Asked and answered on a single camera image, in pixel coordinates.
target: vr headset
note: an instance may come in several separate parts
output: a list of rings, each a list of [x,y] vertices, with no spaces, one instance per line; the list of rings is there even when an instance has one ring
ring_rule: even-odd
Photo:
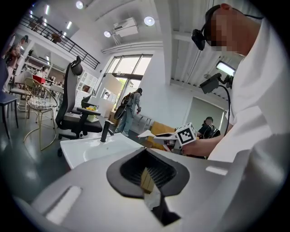
[[[201,30],[198,29],[194,29],[191,35],[191,39],[194,41],[194,43],[196,44],[196,46],[198,47],[199,50],[203,51],[204,47],[205,47],[205,40],[210,38],[210,35],[207,34],[207,32],[204,32],[203,35],[203,31],[206,27],[209,26],[210,20],[212,18],[213,13],[219,9],[221,7],[221,5],[215,5],[214,7],[210,8],[206,13],[205,13],[205,24],[203,25],[203,27],[201,28]],[[249,14],[245,14],[245,16],[247,17],[252,17],[255,19],[262,19],[263,17],[256,17],[256,16],[252,16]]]

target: gold wire chair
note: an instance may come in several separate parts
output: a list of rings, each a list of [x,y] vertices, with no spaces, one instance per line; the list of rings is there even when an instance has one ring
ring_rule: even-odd
[[[32,79],[32,78],[27,78],[24,81],[24,88],[25,88],[25,99],[26,103],[29,107],[28,109],[28,114],[30,114],[30,109],[35,110],[37,114],[37,119],[39,121],[38,125],[39,127],[37,129],[34,129],[30,131],[25,137],[23,142],[25,142],[27,136],[31,134],[32,132],[39,130],[39,146],[41,150],[44,150],[45,148],[49,147],[55,140],[56,138],[56,130],[55,130],[55,124],[54,124],[54,113],[53,109],[58,106],[58,103],[56,99],[53,97],[53,95],[50,93],[50,90],[44,87],[42,84],[40,84],[38,81]],[[45,146],[44,148],[41,148],[41,125],[42,125],[42,117],[43,114],[46,112],[51,113],[51,119],[53,121],[53,129],[55,132],[54,139]]]

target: ceiling light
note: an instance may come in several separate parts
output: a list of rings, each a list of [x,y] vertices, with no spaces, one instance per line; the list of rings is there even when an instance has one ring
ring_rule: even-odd
[[[46,5],[45,14],[47,14],[47,15],[48,15],[48,11],[49,11],[49,5]]]
[[[105,32],[104,32],[104,36],[106,36],[106,37],[110,37],[110,36],[111,36],[111,33],[110,33],[109,31],[105,31]]]
[[[148,16],[144,19],[144,23],[148,26],[152,26],[154,25],[155,20],[152,17]]]
[[[68,22],[67,29],[69,29],[69,28],[71,27],[71,25],[72,25],[72,22],[71,22],[71,21],[69,21],[69,22]]]
[[[77,1],[76,6],[78,9],[82,9],[83,8],[83,3],[81,1]]]
[[[230,76],[234,75],[235,69],[233,69],[231,66],[229,66],[227,63],[224,63],[223,61],[219,61],[217,63],[217,68],[227,73]]]

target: railing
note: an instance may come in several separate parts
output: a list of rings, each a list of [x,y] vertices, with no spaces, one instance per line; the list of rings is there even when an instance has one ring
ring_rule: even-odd
[[[61,39],[60,42],[56,42],[56,44],[62,47],[64,50],[69,52],[74,56],[79,56],[81,60],[86,63],[88,66],[96,69],[98,62],[92,55],[87,53],[84,49],[78,46],[75,42],[71,39],[67,38],[66,36],[62,35],[60,31],[55,29],[53,26],[45,23],[44,21],[41,24],[36,23],[39,18],[34,16],[33,14],[28,14],[23,16],[20,21],[20,24],[30,28],[31,30],[37,32],[38,34],[44,36],[45,38],[53,41],[53,35],[58,35]]]

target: air conditioner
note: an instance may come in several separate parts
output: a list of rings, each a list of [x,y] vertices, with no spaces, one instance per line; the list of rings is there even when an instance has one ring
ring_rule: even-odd
[[[114,24],[114,32],[121,37],[137,34],[137,24],[133,18],[128,18],[120,23]]]

